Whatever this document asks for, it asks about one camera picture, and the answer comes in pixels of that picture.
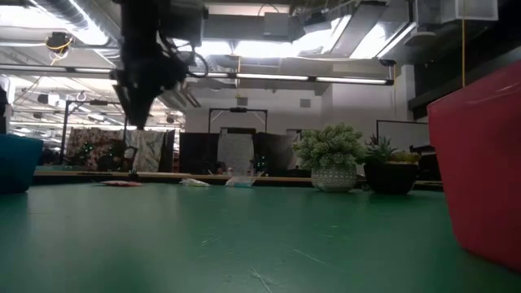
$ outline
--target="succulent plant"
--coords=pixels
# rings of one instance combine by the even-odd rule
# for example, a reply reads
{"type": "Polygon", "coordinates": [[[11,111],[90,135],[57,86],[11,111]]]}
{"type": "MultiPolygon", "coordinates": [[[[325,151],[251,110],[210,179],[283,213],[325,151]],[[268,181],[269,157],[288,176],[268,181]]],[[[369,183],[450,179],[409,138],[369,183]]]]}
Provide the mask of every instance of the succulent plant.
{"type": "Polygon", "coordinates": [[[391,139],[386,137],[377,138],[372,135],[369,142],[366,142],[367,153],[363,159],[366,164],[385,164],[387,162],[416,164],[420,160],[420,155],[406,151],[396,152],[396,148],[391,147],[391,139]]]}
{"type": "Polygon", "coordinates": [[[302,141],[293,146],[302,159],[302,167],[351,167],[366,156],[358,142],[361,132],[340,123],[328,125],[324,130],[305,130],[302,141]]]}
{"type": "Polygon", "coordinates": [[[366,142],[367,154],[364,158],[366,164],[385,164],[391,160],[396,148],[391,147],[391,139],[372,135],[369,142],[366,142]]]}

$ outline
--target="dark pot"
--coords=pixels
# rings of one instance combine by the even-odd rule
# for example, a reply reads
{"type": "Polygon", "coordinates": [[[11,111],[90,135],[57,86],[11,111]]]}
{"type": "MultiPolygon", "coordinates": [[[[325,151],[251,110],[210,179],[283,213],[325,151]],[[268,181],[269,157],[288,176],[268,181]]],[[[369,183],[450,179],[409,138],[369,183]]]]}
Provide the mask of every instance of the dark pot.
{"type": "Polygon", "coordinates": [[[406,195],[416,182],[415,164],[366,164],[366,180],[370,188],[380,194],[406,195]]]}

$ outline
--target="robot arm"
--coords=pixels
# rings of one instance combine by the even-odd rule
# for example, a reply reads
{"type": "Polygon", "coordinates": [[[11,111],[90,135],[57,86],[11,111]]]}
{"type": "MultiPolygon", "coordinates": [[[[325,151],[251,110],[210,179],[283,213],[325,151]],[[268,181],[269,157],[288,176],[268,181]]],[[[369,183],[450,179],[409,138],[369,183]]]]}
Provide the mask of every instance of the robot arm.
{"type": "Polygon", "coordinates": [[[208,11],[189,2],[113,1],[121,8],[121,62],[110,78],[117,81],[114,90],[130,124],[143,129],[154,99],[191,75],[169,38],[188,40],[192,46],[188,61],[193,61],[208,11]]]}

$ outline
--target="scratch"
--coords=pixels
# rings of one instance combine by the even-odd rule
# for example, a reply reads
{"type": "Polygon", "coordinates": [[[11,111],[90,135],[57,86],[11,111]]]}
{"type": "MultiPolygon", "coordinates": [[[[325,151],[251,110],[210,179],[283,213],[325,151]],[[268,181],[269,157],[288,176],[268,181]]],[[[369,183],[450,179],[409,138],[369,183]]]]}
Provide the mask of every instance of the scratch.
{"type": "Polygon", "coordinates": [[[201,246],[205,246],[206,244],[210,244],[212,242],[216,242],[217,240],[221,239],[222,237],[217,237],[217,238],[210,238],[210,239],[206,239],[204,241],[201,242],[201,246]]]}
{"type": "Polygon", "coordinates": [[[309,258],[310,260],[315,260],[316,262],[320,263],[320,264],[323,264],[323,265],[327,265],[325,262],[321,261],[321,260],[317,260],[316,258],[312,257],[312,256],[308,256],[307,254],[303,253],[302,251],[299,251],[299,250],[296,250],[295,248],[292,248],[292,251],[296,252],[296,253],[300,253],[301,255],[309,258]]]}
{"type": "Polygon", "coordinates": [[[271,293],[271,289],[269,289],[268,285],[266,284],[266,282],[264,281],[264,278],[262,276],[259,275],[259,273],[253,268],[253,267],[250,267],[250,269],[252,270],[252,276],[254,278],[257,278],[259,279],[261,282],[262,282],[262,285],[264,285],[264,288],[266,288],[266,290],[271,293]]]}

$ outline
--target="flower pot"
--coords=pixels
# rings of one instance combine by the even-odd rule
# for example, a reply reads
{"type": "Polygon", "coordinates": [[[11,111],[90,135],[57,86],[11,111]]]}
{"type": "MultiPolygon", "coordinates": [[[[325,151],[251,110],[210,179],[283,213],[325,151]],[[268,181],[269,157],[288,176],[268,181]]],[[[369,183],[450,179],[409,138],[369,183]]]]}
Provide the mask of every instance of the flower pot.
{"type": "Polygon", "coordinates": [[[313,186],[325,192],[347,192],[357,183],[357,166],[313,168],[313,186]]]}
{"type": "Polygon", "coordinates": [[[364,170],[370,188],[387,195],[408,194],[418,174],[416,164],[366,164],[364,170]]]}

